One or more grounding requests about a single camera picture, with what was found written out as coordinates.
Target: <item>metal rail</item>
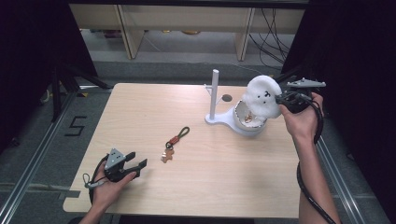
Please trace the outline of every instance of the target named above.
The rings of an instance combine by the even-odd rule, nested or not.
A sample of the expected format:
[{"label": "metal rail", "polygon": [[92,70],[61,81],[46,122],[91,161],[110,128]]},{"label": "metal rail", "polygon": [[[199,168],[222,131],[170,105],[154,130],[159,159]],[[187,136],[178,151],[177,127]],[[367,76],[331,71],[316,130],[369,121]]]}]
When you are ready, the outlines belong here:
[{"label": "metal rail", "polygon": [[319,138],[317,143],[319,156],[323,159],[324,165],[329,172],[330,178],[334,183],[335,189],[338,192],[338,195],[343,203],[346,213],[349,216],[351,223],[356,224],[364,224],[366,221],[364,220],[361,210],[358,207],[352,193],[350,192],[347,183],[342,177],[340,171],[338,170],[334,159],[332,158],[332,154],[327,148],[322,137]]},{"label": "metal rail", "polygon": [[14,189],[9,194],[6,202],[3,204],[0,210],[0,221],[1,224],[7,224],[14,216],[26,190],[29,188],[29,184],[31,183],[35,173],[38,170],[40,163],[43,161],[44,157],[47,154],[47,151],[50,148],[50,144],[58,131],[60,124],[64,119],[64,114],[67,111],[67,108],[71,105],[72,101],[76,98],[77,94],[69,93],[64,100],[64,109],[58,118],[51,123],[46,134],[40,142],[40,145],[35,151],[32,159],[30,159],[28,165],[23,171],[20,179],[15,185]]}]

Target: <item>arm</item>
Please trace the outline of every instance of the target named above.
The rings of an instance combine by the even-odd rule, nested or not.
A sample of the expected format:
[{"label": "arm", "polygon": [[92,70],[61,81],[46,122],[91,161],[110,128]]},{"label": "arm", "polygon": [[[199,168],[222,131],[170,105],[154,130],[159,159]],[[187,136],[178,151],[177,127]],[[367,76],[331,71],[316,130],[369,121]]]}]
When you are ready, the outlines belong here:
[{"label": "arm", "polygon": [[[95,180],[105,176],[105,164],[102,162]],[[117,183],[109,181],[107,178],[103,185],[93,190],[92,207],[87,215],[79,222],[80,224],[97,224],[107,208],[113,204],[120,196],[122,189],[134,179],[136,172],[130,173]]]},{"label": "arm", "polygon": [[[323,98],[315,93],[312,94],[313,100],[321,107]],[[314,109],[309,106],[301,113],[292,114],[285,106],[280,105],[280,110],[296,146],[300,159],[301,174],[307,190],[332,220],[341,223],[314,144],[318,122]],[[327,223],[302,193],[300,194],[299,221],[301,223]]]}]

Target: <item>keychain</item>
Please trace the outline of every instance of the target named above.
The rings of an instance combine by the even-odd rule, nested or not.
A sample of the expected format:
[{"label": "keychain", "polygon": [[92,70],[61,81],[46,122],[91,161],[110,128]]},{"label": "keychain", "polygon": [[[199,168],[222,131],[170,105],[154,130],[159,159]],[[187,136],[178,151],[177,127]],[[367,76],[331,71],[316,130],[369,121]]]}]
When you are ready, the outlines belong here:
[{"label": "keychain", "polygon": [[166,163],[168,160],[173,159],[172,155],[175,153],[175,151],[173,150],[173,145],[177,143],[180,138],[184,137],[187,133],[189,133],[189,131],[189,127],[184,127],[177,136],[173,137],[165,144],[165,151],[161,156],[161,161],[163,161],[163,163]]}]

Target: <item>human hand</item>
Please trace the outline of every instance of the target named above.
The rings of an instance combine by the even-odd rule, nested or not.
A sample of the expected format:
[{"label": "human hand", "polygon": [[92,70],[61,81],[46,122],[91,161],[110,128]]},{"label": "human hand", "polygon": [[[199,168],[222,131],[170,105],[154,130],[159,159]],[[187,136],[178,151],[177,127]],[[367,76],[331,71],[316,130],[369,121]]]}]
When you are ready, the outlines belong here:
[{"label": "human hand", "polygon": [[[95,178],[95,181],[98,181],[100,178],[105,176],[105,164],[106,161],[103,161],[99,166],[98,174]],[[120,196],[122,189],[131,182],[136,176],[136,172],[132,172],[126,175],[119,182],[111,182],[107,178],[101,179],[105,183],[100,185],[93,190],[93,199],[92,199],[92,207],[100,206],[103,209],[107,209],[111,204],[113,204]]]},{"label": "human hand", "polygon": [[[319,94],[312,92],[313,101],[317,102],[322,108],[323,98]],[[314,108],[309,106],[304,111],[293,114],[284,105],[279,106],[282,113],[288,132],[297,143],[306,142],[312,143],[316,134],[318,126],[318,118]]]},{"label": "human hand", "polygon": [[101,216],[107,208],[113,204],[120,196],[122,189],[136,176],[136,172],[126,175],[119,182],[111,182],[105,177],[105,164],[103,161],[98,168],[95,181],[104,181],[105,183],[93,189],[92,207],[87,215],[79,224],[96,224],[100,221]]}]

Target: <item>orange tag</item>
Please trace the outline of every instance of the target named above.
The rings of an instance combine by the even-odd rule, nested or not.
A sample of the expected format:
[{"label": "orange tag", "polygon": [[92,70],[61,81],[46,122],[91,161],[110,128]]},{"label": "orange tag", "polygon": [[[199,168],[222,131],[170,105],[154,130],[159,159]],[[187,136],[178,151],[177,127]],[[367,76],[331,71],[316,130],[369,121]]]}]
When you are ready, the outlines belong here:
[{"label": "orange tag", "polygon": [[172,160],[172,155],[174,153],[175,151],[173,149],[167,148],[163,153],[163,155],[161,156],[161,161],[163,161],[163,163],[166,163],[168,160]]}]

